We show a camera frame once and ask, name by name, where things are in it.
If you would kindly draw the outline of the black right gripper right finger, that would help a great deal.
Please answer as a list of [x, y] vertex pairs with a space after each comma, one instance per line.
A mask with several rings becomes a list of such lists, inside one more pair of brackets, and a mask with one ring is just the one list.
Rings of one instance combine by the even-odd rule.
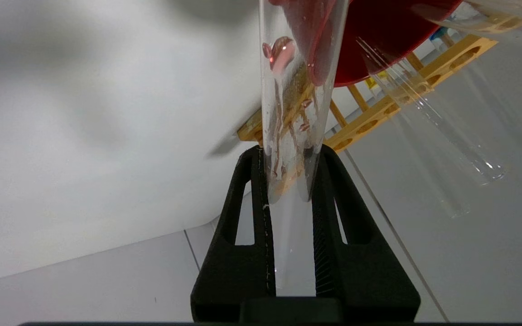
[[413, 322], [421, 298], [339, 155], [323, 146], [313, 191], [315, 291], [348, 322]]

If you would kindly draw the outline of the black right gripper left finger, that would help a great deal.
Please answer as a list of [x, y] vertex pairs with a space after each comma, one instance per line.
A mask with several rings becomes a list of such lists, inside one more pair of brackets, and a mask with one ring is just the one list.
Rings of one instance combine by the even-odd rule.
[[[245, 186], [252, 187], [253, 244], [237, 245]], [[275, 297], [274, 241], [260, 146], [239, 157], [211, 244], [191, 292], [195, 322], [238, 322], [243, 302]]]

